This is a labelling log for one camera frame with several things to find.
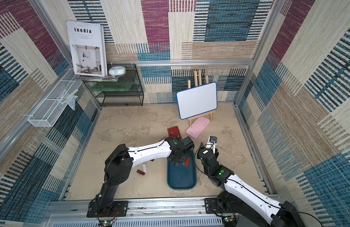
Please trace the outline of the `dark red usb drive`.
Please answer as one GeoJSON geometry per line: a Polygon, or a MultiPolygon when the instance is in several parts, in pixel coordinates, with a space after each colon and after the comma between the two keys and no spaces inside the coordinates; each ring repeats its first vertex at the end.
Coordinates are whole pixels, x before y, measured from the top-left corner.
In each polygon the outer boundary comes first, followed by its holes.
{"type": "Polygon", "coordinates": [[[139,170],[139,169],[138,169],[136,172],[137,172],[138,174],[140,174],[140,175],[143,175],[143,176],[146,174],[145,172],[143,172],[143,171],[141,171],[141,170],[139,170]]]}

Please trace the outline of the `red usb flash drive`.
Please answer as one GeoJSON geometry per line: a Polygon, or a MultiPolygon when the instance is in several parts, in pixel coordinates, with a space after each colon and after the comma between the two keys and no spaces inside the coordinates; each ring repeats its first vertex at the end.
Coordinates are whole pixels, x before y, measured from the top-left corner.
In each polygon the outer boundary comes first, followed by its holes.
{"type": "Polygon", "coordinates": [[[189,166],[190,158],[186,159],[185,166],[189,166]]]}

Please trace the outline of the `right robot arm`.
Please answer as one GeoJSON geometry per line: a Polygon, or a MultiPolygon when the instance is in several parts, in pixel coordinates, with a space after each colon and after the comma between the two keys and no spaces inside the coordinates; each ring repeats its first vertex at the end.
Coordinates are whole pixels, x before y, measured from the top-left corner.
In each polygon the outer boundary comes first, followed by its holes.
{"type": "Polygon", "coordinates": [[[259,227],[304,227],[302,214],[317,219],[314,215],[297,211],[288,201],[280,203],[249,186],[232,170],[219,164],[214,145],[201,144],[196,157],[203,165],[201,173],[222,189],[217,196],[220,209],[238,213],[259,227]]]}

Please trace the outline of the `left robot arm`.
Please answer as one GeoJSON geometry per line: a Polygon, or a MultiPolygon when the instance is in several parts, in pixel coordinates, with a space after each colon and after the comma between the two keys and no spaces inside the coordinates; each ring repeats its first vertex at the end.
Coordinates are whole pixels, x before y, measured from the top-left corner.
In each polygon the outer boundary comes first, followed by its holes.
{"type": "Polygon", "coordinates": [[[113,217],[119,211],[114,196],[120,184],[125,182],[133,168],[155,159],[166,158],[175,163],[185,163],[186,155],[193,151],[190,137],[175,139],[164,137],[157,143],[141,147],[118,145],[105,161],[104,180],[100,192],[88,205],[88,218],[113,217]]]}

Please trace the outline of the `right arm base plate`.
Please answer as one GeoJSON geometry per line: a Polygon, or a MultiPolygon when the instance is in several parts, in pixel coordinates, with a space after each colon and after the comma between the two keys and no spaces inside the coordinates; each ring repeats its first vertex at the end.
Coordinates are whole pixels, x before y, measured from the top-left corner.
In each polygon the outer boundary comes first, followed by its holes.
{"type": "Polygon", "coordinates": [[[218,201],[217,198],[205,198],[204,202],[207,214],[237,213],[244,206],[241,201],[218,201]]]}

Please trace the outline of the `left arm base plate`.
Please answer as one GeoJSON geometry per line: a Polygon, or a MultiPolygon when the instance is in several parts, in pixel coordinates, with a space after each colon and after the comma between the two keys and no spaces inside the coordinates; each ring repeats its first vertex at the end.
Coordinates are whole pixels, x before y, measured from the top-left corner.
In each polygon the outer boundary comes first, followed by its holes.
{"type": "Polygon", "coordinates": [[[114,218],[125,217],[127,214],[128,201],[114,201],[100,207],[96,204],[96,201],[93,200],[88,205],[87,218],[114,218]]]}

